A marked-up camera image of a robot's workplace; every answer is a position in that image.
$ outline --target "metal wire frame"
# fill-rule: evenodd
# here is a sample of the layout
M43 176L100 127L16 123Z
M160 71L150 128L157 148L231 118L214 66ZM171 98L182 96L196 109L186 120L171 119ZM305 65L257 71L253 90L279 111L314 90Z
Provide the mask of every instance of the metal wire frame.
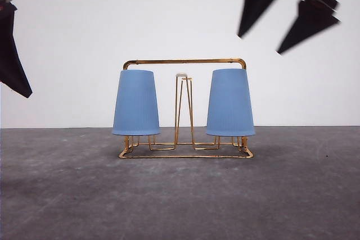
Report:
M206 60L132 60L124 64L124 70L126 70L130 65L139 65L139 64L198 64L198 63L239 63L243 69L246 69L246 63L240 58L224 58L224 59L206 59ZM178 83L181 78L180 86L180 95L178 94ZM183 83L186 82L187 90L187 100L190 116L190 129L191 129L191 142L179 142L179 122L180 122L180 112L181 112L181 103L182 103L182 91ZM143 159L155 159L155 158L235 158L235 159L249 159L254 156L254 154L248 149L248 138L247 137L237 137L237 142L234 142L233 137L231 137L231 143L221 142L220 136L215 136L213 142L196 142L194 136L194 111L193 111L193 101L192 101L192 78L189 78L187 74L179 73L175 78L175 116L174 116L174 141L173 142L156 142L155 136L148 136L147 143L141 143L140 137L138 136L137 143L134 142L134 136L125 136L124 142L125 147L120 153L119 158L121 159L133 159L133 158L143 158ZM237 147L239 153L245 154L242 156L229 156L229 155L152 155L152 156L125 156L128 153L133 152L134 148L146 144L148 145L151 151L168 151L175 150L177 145L191 145L194 150L218 150L220 145L232 145ZM154 148L154 146L169 146L166 148ZM215 146L215 147L196 147L196 146Z

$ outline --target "white backdrop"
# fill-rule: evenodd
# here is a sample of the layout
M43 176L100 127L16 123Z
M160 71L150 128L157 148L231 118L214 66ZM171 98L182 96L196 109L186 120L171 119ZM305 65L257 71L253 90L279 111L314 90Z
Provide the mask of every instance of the white backdrop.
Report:
M126 60L222 57L247 62L256 125L360 125L359 0L338 1L340 25L280 56L298 0L276 0L243 40L243 0L13 0L34 93L2 85L2 127L109 127ZM138 66L155 72L160 125L173 125L178 72L194 78L195 124L206 125L219 67Z

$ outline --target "concrete floor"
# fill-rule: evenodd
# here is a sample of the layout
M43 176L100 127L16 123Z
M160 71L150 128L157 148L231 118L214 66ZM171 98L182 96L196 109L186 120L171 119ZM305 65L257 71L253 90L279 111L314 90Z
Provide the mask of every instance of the concrete floor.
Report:
M2 130L2 239L359 240L360 127L256 130L242 160L120 160L111 129Z

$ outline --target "wall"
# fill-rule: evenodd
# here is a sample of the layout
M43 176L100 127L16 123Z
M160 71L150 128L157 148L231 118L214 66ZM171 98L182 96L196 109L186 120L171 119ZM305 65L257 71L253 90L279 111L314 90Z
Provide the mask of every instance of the wall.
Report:
M297 0L276 0L243 40L243 0L13 0L34 93L25 99L2 85L2 127L109 127L126 60L218 57L247 62L256 125L360 125L359 0L338 1L340 25L280 56ZM175 74L194 78L195 124L206 125L220 67L228 66L137 68L155 71L160 124L171 126Z

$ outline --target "gray concrete floor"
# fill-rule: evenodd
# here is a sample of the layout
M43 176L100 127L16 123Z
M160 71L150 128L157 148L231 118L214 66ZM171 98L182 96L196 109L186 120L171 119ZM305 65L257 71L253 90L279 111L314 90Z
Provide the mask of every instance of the gray concrete floor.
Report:
M120 160L111 129L2 130L2 239L359 240L360 127L256 130L242 160Z

